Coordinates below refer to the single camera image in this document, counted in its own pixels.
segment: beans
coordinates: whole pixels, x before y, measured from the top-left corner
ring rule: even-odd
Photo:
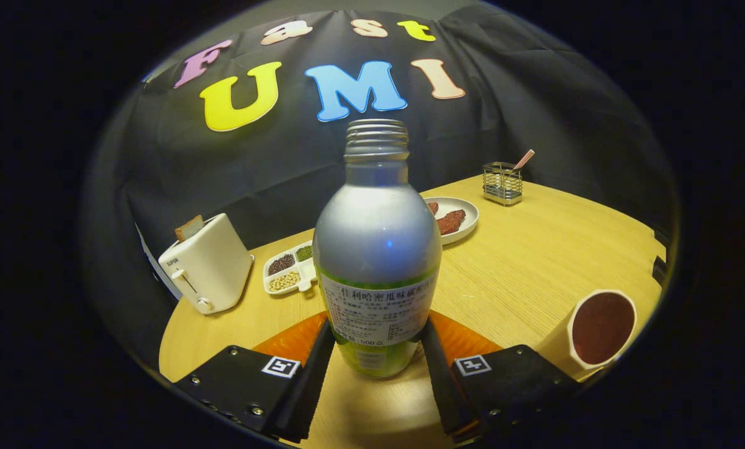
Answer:
[[[305,259],[310,259],[312,256],[312,245],[300,248],[296,255],[298,255],[298,262],[305,261]]]
[[[278,292],[279,290],[284,290],[285,288],[289,288],[295,284],[298,284],[298,282],[300,281],[301,275],[299,275],[297,272],[286,273],[285,275],[278,276],[278,278],[272,279],[272,281],[270,281],[270,292]]]
[[[293,265],[295,265],[295,258],[292,257],[292,254],[287,254],[283,256],[283,258],[277,259],[270,264],[270,268],[267,270],[267,276],[272,276],[273,274],[285,270]]]

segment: red beans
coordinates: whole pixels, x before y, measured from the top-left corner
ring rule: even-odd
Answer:
[[[273,261],[272,264],[270,264],[270,268],[267,270],[267,276],[272,276],[273,274],[293,265],[295,265],[295,258],[292,257],[292,254],[287,254],[283,256],[283,258],[276,259],[276,261]]]

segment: white tray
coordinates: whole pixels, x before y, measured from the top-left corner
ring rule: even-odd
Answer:
[[[467,214],[464,216],[464,220],[461,222],[458,231],[441,236],[443,245],[466,238],[475,229],[475,225],[478,224],[478,208],[469,201],[449,196],[431,196],[430,198],[424,198],[424,200],[426,204],[437,203],[439,205],[439,209],[434,214],[434,218],[436,219],[440,219],[454,210],[464,210],[464,213]]]
[[[314,269],[314,257],[312,256],[312,258],[305,259],[305,261],[302,262],[298,262],[298,250],[311,244],[312,241],[304,242],[294,248],[287,249],[281,254],[267,259],[267,262],[264,266],[264,271],[262,272],[262,281],[265,284],[265,292],[269,293],[270,295],[285,295],[286,293],[294,292],[296,289],[300,290],[301,292],[305,292],[312,287],[312,282],[318,279],[318,273],[316,273],[316,270]],[[270,270],[270,265],[278,259],[283,258],[283,256],[286,256],[287,254],[290,254],[293,258],[295,258],[295,265],[289,268],[284,268],[284,270],[281,270],[278,273],[273,273],[272,276],[267,276],[267,273]],[[298,282],[298,284],[284,288],[283,290],[278,290],[276,292],[270,290],[270,281],[278,278],[278,276],[284,276],[287,273],[293,272],[298,273],[298,275],[301,276],[301,281]]]

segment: letter m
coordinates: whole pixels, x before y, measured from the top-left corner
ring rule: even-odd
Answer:
[[[357,111],[367,110],[370,91],[375,96],[372,108],[377,111],[402,110],[407,105],[397,93],[395,83],[389,74],[392,64],[383,60],[370,60],[361,66],[358,79],[354,79],[335,65],[318,65],[308,69],[306,76],[312,77],[318,85],[322,111],[318,114],[321,122],[330,122],[349,116],[350,109],[339,102],[344,97]]]

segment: wooden table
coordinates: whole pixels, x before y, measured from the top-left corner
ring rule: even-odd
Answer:
[[[432,308],[502,347],[537,344],[597,288],[634,299],[637,330],[658,303],[661,287],[652,267],[656,256],[666,259],[666,250],[649,227],[623,213],[529,182],[520,204],[503,207],[484,199],[481,176],[422,195],[453,196],[478,207],[472,234],[444,247]],[[162,375],[176,382],[229,344],[253,347],[324,310],[316,283],[284,296],[268,295],[261,283],[267,259],[312,235],[310,229],[252,250],[256,261],[233,309],[204,316],[180,301],[162,338]],[[416,443],[452,447],[424,356],[394,378],[375,380],[350,370],[335,346],[309,440],[295,446],[396,449]]]

